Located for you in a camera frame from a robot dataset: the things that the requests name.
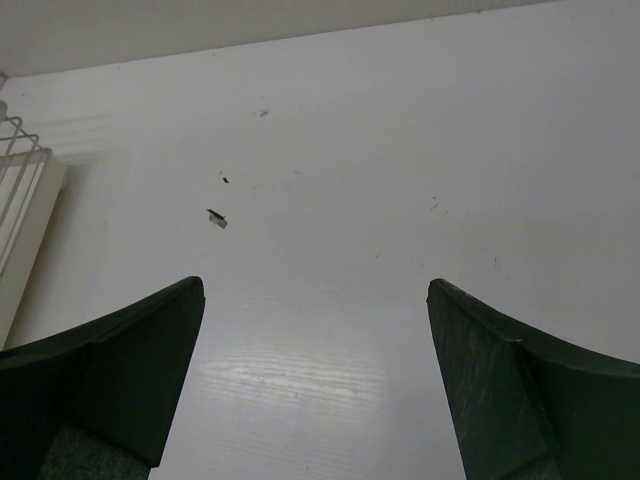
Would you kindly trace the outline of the small grey tape mark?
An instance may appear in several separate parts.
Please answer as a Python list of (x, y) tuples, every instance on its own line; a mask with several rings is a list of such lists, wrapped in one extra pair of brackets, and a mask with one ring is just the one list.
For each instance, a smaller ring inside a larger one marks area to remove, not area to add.
[(224, 215), (214, 211), (213, 209), (207, 209), (206, 212), (208, 214), (208, 219), (211, 223), (213, 223), (214, 225), (218, 226), (221, 229), (227, 228), (228, 221)]

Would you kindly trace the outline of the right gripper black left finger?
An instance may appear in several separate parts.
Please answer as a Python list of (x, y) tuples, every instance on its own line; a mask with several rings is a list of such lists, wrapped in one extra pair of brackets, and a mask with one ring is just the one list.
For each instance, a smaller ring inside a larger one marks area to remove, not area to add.
[(159, 466), (205, 309), (186, 277), (1, 353), (4, 479), (146, 479)]

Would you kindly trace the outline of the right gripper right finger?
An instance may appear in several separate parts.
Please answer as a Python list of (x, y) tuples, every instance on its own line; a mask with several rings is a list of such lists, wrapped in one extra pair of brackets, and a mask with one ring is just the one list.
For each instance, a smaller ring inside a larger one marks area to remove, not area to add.
[(444, 279), (432, 338), (468, 479), (636, 479), (639, 366), (515, 320)]

